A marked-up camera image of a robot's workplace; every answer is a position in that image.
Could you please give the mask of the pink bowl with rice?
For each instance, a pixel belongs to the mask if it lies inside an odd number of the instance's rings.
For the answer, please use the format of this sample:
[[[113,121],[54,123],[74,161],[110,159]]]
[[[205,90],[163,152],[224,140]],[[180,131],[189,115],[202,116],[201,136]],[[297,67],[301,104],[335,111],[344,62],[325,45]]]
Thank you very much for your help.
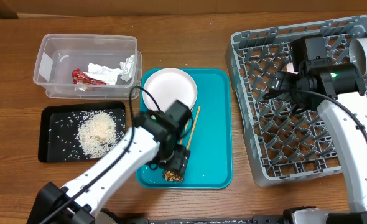
[[[294,74],[298,74],[298,72],[296,72],[295,70],[294,70],[294,64],[291,62],[291,63],[288,63],[287,65],[286,65],[286,70],[288,71],[288,72],[290,72],[290,73],[294,73]]]

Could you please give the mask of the brown food scrap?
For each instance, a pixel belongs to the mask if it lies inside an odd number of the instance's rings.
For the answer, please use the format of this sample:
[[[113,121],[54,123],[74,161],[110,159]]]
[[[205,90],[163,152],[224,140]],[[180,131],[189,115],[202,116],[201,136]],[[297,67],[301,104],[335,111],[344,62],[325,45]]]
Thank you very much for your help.
[[[162,174],[162,177],[168,181],[168,182],[183,182],[184,178],[176,173],[176,172],[172,172],[170,170],[165,170]]]

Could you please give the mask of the white napkin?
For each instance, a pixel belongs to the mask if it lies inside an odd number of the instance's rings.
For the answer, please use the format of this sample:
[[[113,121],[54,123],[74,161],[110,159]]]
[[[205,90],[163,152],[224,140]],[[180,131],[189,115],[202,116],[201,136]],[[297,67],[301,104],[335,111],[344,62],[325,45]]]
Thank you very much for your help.
[[[89,78],[101,81],[106,85],[117,84],[118,78],[129,81],[134,75],[134,62],[136,56],[131,55],[125,61],[119,63],[120,68],[109,68],[94,63],[88,64],[88,71],[83,72]]]

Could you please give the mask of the red snack wrapper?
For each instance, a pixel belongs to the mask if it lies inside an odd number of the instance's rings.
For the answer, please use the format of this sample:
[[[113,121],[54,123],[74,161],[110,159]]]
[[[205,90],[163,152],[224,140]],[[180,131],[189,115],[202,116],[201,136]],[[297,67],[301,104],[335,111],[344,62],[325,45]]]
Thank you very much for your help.
[[[105,82],[90,78],[84,74],[80,69],[76,69],[72,72],[72,80],[74,84],[85,84],[85,85],[106,85]]]

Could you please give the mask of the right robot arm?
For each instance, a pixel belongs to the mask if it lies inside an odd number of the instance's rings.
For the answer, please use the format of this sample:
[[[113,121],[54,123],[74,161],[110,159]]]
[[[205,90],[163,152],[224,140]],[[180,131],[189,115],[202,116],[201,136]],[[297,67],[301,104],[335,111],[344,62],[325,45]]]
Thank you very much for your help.
[[[335,65],[322,35],[290,43],[293,69],[277,72],[264,99],[315,110],[332,137],[348,193],[348,212],[284,210],[280,223],[367,223],[367,38],[353,39],[350,61]]]

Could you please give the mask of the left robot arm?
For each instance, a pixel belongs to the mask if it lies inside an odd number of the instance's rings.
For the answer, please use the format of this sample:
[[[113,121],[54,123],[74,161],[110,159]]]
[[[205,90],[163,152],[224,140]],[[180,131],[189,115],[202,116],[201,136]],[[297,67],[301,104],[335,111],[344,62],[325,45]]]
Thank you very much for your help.
[[[122,140],[82,175],[63,187],[47,183],[28,223],[95,223],[107,201],[143,165],[184,176],[190,151],[179,141],[192,118],[179,100],[166,111],[140,112]]]

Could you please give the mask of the grey dishwasher rack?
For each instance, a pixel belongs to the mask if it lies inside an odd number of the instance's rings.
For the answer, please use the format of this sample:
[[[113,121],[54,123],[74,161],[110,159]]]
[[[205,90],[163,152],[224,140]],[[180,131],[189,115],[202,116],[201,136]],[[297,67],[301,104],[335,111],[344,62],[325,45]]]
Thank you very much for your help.
[[[293,105],[264,100],[272,76],[291,61],[289,44],[323,36],[333,63],[349,60],[348,47],[367,37],[367,16],[235,32],[226,51],[231,85],[243,121],[243,138],[253,179],[261,187],[339,174],[332,139],[315,111],[293,114]]]

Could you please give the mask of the teal serving tray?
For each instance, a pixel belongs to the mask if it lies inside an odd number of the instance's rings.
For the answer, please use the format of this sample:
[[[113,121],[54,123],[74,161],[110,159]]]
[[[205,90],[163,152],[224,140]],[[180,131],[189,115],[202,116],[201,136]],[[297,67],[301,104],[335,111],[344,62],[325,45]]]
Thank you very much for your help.
[[[216,68],[185,68],[197,84],[198,96],[193,110],[197,119],[190,143],[190,157],[181,182],[169,182],[164,170],[147,165],[136,171],[137,181],[152,189],[223,189],[233,178],[230,81]]]

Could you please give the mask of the left wooden chopstick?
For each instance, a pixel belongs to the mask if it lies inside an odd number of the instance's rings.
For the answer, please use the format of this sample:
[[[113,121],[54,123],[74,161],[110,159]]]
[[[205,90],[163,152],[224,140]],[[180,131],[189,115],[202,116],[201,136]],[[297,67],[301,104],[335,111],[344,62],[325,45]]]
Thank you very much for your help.
[[[193,108],[190,111],[191,111],[191,118],[189,119],[189,121],[186,123],[186,125],[184,127],[183,136],[181,137],[181,139],[179,141],[179,144],[183,143],[183,140],[184,140],[185,136],[188,134],[187,130],[188,130],[189,123],[193,120]]]

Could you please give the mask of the wooden chopstick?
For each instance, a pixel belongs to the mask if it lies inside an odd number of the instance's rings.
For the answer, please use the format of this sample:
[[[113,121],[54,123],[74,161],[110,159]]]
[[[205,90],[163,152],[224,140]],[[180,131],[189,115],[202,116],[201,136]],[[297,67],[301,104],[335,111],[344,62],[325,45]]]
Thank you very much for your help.
[[[192,130],[191,130],[191,133],[190,133],[190,138],[189,138],[188,144],[187,144],[187,149],[188,150],[190,149],[190,145],[192,143],[192,139],[193,139],[193,135],[194,135],[194,132],[195,132],[195,127],[197,125],[197,121],[198,121],[198,116],[200,114],[200,110],[201,110],[201,106],[198,106],[197,113],[196,113],[196,116],[195,116],[195,119],[194,119],[194,122],[193,122]]]
[[[186,125],[184,127],[183,136],[181,137],[181,139],[179,141],[179,144],[183,143],[183,140],[184,140],[185,136],[188,134],[187,130],[188,130],[189,123],[193,120],[193,108],[190,111],[191,111],[191,118],[189,119],[189,121],[186,123]]]

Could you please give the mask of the right wooden chopstick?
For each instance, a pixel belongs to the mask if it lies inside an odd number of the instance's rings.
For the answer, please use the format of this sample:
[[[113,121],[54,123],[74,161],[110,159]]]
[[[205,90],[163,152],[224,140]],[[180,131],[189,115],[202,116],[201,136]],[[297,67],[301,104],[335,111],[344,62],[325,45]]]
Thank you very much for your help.
[[[196,113],[196,116],[195,116],[195,119],[194,119],[194,122],[193,122],[192,130],[191,130],[191,133],[190,133],[190,138],[189,138],[188,144],[187,144],[187,149],[188,150],[190,149],[190,145],[192,143],[192,139],[193,139],[193,135],[194,135],[194,132],[195,132],[195,127],[197,125],[197,121],[198,121],[198,116],[200,114],[200,110],[201,110],[201,106],[198,106],[197,113]]]

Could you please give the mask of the pile of rice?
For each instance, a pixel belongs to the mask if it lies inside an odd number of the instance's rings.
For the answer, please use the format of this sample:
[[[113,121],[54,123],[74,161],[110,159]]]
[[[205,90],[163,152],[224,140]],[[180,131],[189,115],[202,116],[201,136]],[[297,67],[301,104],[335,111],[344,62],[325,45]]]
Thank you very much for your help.
[[[93,114],[79,125],[76,139],[86,156],[103,157],[117,144],[116,123],[108,113]]]

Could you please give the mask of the black tray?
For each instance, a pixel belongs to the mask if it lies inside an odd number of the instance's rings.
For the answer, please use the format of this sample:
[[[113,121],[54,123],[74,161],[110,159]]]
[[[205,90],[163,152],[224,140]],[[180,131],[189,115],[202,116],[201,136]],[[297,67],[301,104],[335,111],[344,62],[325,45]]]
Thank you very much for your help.
[[[76,136],[79,125],[91,115],[100,112],[108,113],[113,117],[118,143],[126,132],[124,103],[111,101],[46,107],[41,114],[39,161],[67,162],[92,159],[84,154]]]

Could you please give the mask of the clear plastic bin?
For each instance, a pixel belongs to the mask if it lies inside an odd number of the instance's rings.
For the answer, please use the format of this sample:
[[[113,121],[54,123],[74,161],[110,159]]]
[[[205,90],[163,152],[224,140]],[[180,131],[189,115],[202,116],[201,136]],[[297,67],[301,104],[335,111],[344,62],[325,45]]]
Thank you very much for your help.
[[[115,85],[74,84],[72,72],[88,71],[94,63],[120,68],[119,63],[136,56],[134,75]],[[50,98],[125,100],[132,87],[142,79],[142,55],[133,36],[95,34],[48,34],[42,39],[35,62],[33,82],[46,90]]]

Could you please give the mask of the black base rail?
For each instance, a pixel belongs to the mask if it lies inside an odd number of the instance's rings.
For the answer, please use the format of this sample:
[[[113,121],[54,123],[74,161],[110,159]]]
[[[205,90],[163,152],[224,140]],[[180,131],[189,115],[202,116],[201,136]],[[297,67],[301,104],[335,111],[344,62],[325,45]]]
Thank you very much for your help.
[[[282,224],[286,223],[282,215],[255,215],[250,218],[218,218],[218,219],[172,219],[150,220],[146,218],[122,219],[117,223],[122,224]]]

